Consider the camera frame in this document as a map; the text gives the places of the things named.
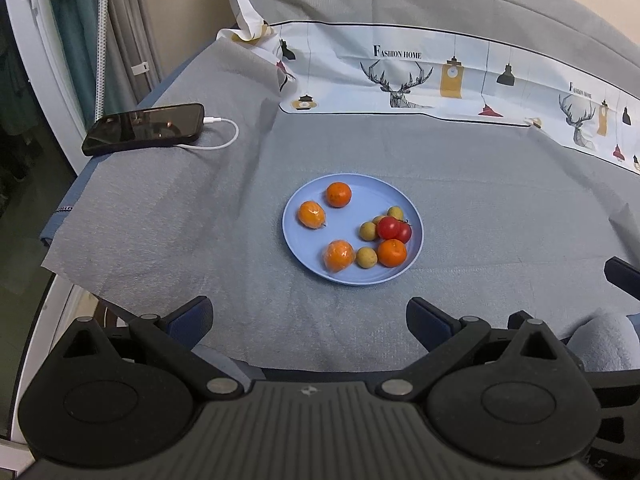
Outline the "white door frame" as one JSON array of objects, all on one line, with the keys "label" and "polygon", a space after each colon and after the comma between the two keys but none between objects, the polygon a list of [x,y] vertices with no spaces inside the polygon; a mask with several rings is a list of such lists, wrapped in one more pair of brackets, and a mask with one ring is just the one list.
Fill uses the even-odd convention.
[{"label": "white door frame", "polygon": [[81,113],[50,0],[6,0],[26,74],[44,117],[70,166],[78,174],[85,121]]}]

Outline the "plastic-wrapped orange tangerine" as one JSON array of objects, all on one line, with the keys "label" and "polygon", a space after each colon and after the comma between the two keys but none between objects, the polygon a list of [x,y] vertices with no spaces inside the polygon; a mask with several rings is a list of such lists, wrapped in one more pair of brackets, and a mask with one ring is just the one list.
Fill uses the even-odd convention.
[{"label": "plastic-wrapped orange tangerine", "polygon": [[356,252],[347,240],[332,240],[322,252],[322,261],[326,270],[337,273],[345,270],[356,259]]}]

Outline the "grey curtain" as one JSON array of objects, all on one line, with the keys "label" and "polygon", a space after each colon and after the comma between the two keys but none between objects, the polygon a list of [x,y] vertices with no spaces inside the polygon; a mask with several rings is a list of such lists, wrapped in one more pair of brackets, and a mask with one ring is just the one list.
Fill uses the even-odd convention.
[{"label": "grey curtain", "polygon": [[[99,0],[50,0],[86,125],[94,119]],[[142,0],[108,0],[104,112],[131,110],[160,83]]]}]

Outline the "deer print white cloth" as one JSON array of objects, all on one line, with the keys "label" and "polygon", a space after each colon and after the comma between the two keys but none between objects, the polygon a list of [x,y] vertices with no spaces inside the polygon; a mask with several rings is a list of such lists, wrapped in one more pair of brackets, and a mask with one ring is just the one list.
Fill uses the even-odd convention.
[{"label": "deer print white cloth", "polygon": [[219,37],[276,66],[287,113],[422,114],[539,129],[557,144],[639,169],[636,96],[547,55],[416,27],[268,24],[236,0]]}]

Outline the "yellow-green longan fruit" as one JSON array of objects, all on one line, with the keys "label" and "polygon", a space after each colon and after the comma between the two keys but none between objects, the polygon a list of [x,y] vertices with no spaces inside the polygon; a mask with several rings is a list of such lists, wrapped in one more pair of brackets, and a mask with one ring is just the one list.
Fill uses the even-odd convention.
[{"label": "yellow-green longan fruit", "polygon": [[378,264],[378,254],[371,247],[361,247],[356,252],[356,263],[361,269],[371,269]]}]

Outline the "black smartphone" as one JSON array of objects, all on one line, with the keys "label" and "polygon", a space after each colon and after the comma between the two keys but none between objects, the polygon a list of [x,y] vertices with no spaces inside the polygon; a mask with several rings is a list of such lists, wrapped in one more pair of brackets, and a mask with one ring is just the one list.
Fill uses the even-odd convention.
[{"label": "black smartphone", "polygon": [[204,113],[202,104],[186,103],[106,115],[89,128],[81,149],[93,157],[192,143],[202,133]]}]

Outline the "grey bed sheet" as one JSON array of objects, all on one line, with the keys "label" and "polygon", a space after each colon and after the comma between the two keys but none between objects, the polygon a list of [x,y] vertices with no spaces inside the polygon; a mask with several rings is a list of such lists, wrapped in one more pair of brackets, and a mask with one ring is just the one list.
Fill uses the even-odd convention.
[{"label": "grey bed sheet", "polygon": [[[240,14],[236,0],[229,0]],[[270,25],[453,32],[547,55],[639,99],[639,47],[574,0],[250,0]],[[559,336],[639,305],[605,261],[639,258],[639,169],[531,126],[422,114],[287,113],[276,66],[218,38],[158,97],[220,119],[217,151],[150,148],[86,167],[44,266],[137,313],[213,300],[209,346],[259,366],[390,370],[420,356],[405,305],[501,323],[515,310]],[[288,199],[326,174],[367,174],[420,212],[416,263],[389,282],[333,283],[291,254]]]}]

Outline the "red cherry tomato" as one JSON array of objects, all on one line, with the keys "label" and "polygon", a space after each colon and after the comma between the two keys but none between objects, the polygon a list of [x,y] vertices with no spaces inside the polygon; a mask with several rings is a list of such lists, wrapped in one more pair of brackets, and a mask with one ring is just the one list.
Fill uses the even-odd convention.
[{"label": "red cherry tomato", "polygon": [[407,244],[412,237],[412,227],[408,222],[401,221],[396,234],[396,238],[402,243]]},{"label": "red cherry tomato", "polygon": [[381,240],[393,240],[398,237],[399,231],[400,221],[395,217],[384,216],[376,225],[376,234]]}]

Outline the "blue plastic plate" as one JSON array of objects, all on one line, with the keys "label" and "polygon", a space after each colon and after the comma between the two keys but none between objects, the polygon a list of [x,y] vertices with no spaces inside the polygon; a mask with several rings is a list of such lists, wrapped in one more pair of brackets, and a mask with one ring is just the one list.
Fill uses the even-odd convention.
[{"label": "blue plastic plate", "polygon": [[[333,207],[326,200],[326,189],[335,182],[346,184],[352,191],[350,201],[343,207]],[[326,224],[316,230],[300,223],[297,215],[299,206],[310,200],[326,213]],[[352,263],[340,272],[326,268],[323,253],[334,240],[344,240],[354,249],[377,248],[376,240],[363,240],[359,236],[360,226],[393,206],[402,210],[412,229],[403,263],[392,268],[378,263],[370,269]],[[281,226],[288,249],[304,268],[319,278],[348,286],[378,285],[398,278],[416,263],[424,242],[423,221],[410,198],[393,185],[366,174],[326,174],[303,184],[284,206]]]}]

